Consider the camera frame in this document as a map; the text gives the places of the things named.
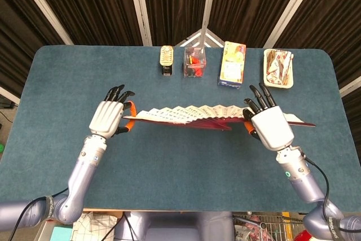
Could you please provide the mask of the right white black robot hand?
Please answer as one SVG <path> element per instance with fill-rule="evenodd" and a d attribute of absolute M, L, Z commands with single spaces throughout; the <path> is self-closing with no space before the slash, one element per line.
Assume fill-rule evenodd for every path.
<path fill-rule="evenodd" d="M 256 99 L 256 102 L 250 98 L 244 99 L 248 108 L 243 109 L 243 116 L 253 127 L 249 133 L 270 151 L 289 147 L 294 140 L 293 131 L 268 88 L 263 83 L 259 84 L 259 88 L 254 85 L 249 88 Z"/>

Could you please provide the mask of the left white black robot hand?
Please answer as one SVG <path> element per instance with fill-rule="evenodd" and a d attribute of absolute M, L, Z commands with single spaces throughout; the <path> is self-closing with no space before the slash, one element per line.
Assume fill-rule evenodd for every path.
<path fill-rule="evenodd" d="M 125 126 L 120 126 L 125 110 L 130 110 L 131 117 L 137 115 L 134 102 L 127 100 L 135 93 L 130 90 L 121 93 L 124 87 L 125 85 L 122 84 L 109 89 L 103 101 L 99 103 L 89 125 L 92 134 L 109 139 L 114 135 L 127 133 L 133 128 L 134 120 L 130 120 Z"/>

